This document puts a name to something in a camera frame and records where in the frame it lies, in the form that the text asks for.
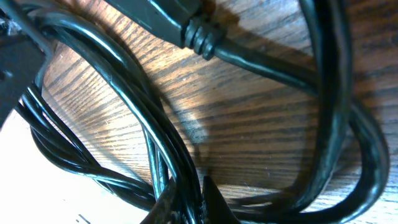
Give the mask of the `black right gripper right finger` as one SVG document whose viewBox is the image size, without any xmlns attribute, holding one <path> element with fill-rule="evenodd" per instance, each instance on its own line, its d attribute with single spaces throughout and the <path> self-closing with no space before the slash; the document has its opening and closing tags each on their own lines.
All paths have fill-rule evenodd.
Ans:
<svg viewBox="0 0 398 224">
<path fill-rule="evenodd" d="M 203 199 L 206 207 L 206 220 L 211 224 L 240 224 L 218 190 L 213 179 L 203 178 Z"/>
</svg>

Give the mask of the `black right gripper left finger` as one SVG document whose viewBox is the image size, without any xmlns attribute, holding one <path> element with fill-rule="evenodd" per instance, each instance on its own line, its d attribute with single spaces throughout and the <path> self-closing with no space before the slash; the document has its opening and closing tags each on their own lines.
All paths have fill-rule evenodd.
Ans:
<svg viewBox="0 0 398 224">
<path fill-rule="evenodd" d="M 158 201 L 156 201 L 152 210 L 140 224 L 179 223 L 179 201 L 177 193 L 176 183 L 173 179 L 170 179 Z"/>
</svg>

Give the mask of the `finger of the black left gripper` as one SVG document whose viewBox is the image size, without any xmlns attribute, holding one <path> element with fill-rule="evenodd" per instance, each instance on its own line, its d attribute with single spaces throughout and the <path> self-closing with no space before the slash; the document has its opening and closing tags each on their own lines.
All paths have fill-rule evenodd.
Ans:
<svg viewBox="0 0 398 224">
<path fill-rule="evenodd" d="M 21 33 L 15 22 L 2 17 L 1 123 L 5 122 L 44 62 L 45 55 L 33 40 Z"/>
</svg>

